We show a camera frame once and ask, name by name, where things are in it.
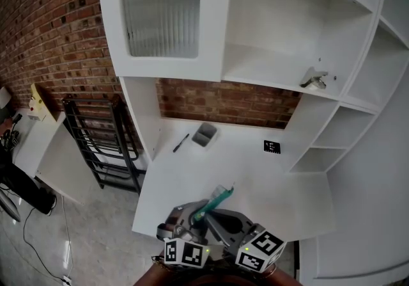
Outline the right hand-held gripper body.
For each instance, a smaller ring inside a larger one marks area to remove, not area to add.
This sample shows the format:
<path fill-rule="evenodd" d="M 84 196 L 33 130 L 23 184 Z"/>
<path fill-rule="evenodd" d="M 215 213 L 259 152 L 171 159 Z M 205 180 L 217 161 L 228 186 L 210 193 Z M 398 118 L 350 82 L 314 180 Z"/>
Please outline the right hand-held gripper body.
<path fill-rule="evenodd" d="M 253 272 L 264 272 L 281 256 L 286 241 L 253 224 L 240 242 L 235 264 Z"/>

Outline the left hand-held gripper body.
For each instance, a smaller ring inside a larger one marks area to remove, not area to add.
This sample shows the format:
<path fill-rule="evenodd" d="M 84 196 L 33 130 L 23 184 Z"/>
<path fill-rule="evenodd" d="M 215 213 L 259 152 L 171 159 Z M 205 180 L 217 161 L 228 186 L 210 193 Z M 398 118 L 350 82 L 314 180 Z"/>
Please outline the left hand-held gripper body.
<path fill-rule="evenodd" d="M 210 247 L 181 225 L 160 224 L 157 238 L 164 241 L 164 263 L 182 267 L 204 267 Z"/>

